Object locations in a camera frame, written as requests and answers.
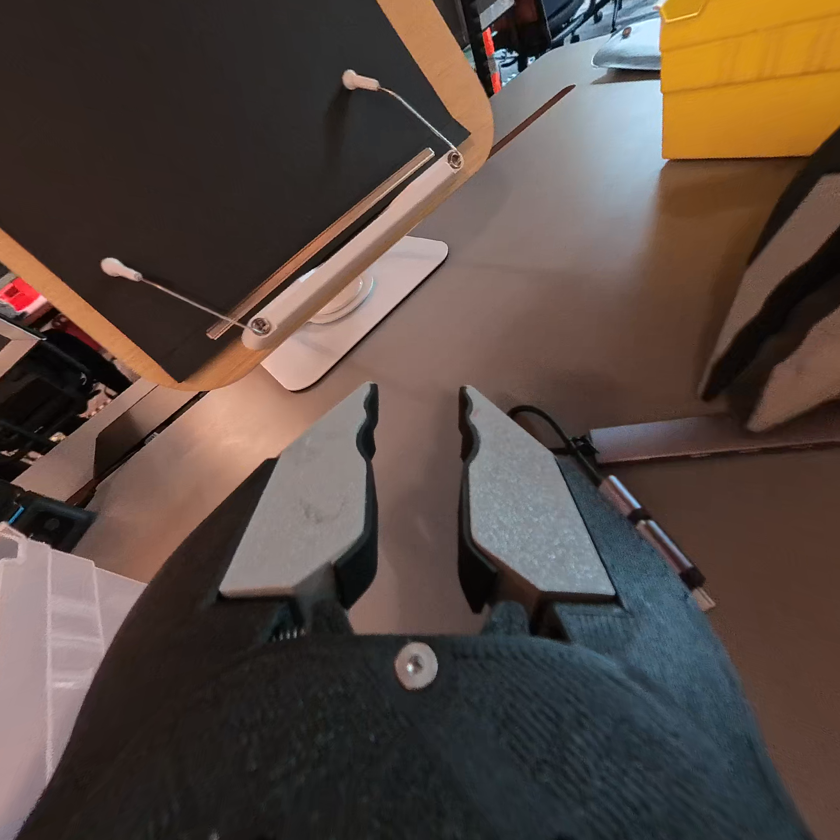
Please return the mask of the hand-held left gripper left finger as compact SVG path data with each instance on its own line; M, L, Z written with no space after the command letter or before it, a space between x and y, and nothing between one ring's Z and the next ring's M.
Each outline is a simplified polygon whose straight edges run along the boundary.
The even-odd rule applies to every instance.
M366 382L274 461L219 585L228 600L286 598L349 610L377 571L372 460L379 388Z

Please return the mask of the translucent white plastic box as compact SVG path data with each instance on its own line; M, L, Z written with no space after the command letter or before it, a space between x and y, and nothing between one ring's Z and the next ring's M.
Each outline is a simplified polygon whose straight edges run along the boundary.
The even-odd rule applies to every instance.
M145 583L1 531L1 838L15 838Z

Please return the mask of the black device with display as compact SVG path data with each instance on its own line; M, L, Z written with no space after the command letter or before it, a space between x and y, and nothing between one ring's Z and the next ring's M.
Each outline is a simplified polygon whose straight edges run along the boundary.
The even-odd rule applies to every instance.
M97 513L1 481L1 522L25 537L72 553Z

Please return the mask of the red plastic crate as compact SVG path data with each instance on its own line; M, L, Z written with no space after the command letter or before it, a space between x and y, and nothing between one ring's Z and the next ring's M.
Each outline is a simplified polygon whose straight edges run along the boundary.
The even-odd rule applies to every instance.
M34 317L49 305L47 299L23 278L8 273L1 281L1 315L10 321Z

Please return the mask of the black usb-c cable silver plug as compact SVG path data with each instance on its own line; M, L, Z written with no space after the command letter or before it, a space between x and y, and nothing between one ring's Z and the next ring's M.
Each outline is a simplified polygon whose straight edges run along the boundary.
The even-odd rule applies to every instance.
M572 457L599 493L612 504L622 517L632 524L638 534L678 575L702 612L709 613L716 607L716 603L706 591L704 574L620 479L612 474L606 474L596 467L595 455L598 454L598 451L587 436L568 435L551 415L536 406L528 404L514 406L507 410L507 415L514 420L520 416L529 415L544 421L558 436L563 445L561 448L554 450L554 453Z

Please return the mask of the pale grey rounded object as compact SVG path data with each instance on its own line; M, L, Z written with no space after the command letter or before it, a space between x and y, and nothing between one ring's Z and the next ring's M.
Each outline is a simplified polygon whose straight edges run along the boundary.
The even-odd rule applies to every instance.
M662 56L659 40L660 17L640 20L616 31L599 48L592 66L605 70L633 70L660 72Z

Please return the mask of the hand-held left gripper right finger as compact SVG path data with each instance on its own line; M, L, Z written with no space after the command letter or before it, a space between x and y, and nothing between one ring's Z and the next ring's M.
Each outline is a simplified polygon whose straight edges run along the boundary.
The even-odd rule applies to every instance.
M470 610L604 604L616 589L555 455L471 385L458 392L458 581Z

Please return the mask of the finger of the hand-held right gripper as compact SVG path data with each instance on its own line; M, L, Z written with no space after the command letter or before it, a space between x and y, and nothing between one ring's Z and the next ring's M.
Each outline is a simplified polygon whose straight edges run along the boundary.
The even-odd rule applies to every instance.
M794 304L725 391L741 426L762 433L838 399L839 275Z
M709 402L778 341L802 331L795 319L812 304L838 301L839 130L786 186L745 267L700 384Z

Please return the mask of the grey aluminium usb hub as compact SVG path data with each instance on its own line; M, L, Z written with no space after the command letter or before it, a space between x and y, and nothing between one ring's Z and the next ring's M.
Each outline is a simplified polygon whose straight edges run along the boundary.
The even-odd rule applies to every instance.
M708 415L597 428L586 438L601 466L779 454L839 446L839 413L837 404L822 406L761 433L743 429L728 415Z

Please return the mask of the yellow box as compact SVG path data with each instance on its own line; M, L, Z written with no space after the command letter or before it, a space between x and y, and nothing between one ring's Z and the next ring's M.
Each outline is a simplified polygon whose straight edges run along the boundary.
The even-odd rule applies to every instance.
M665 160L808 157L838 130L838 1L667 1L659 15Z

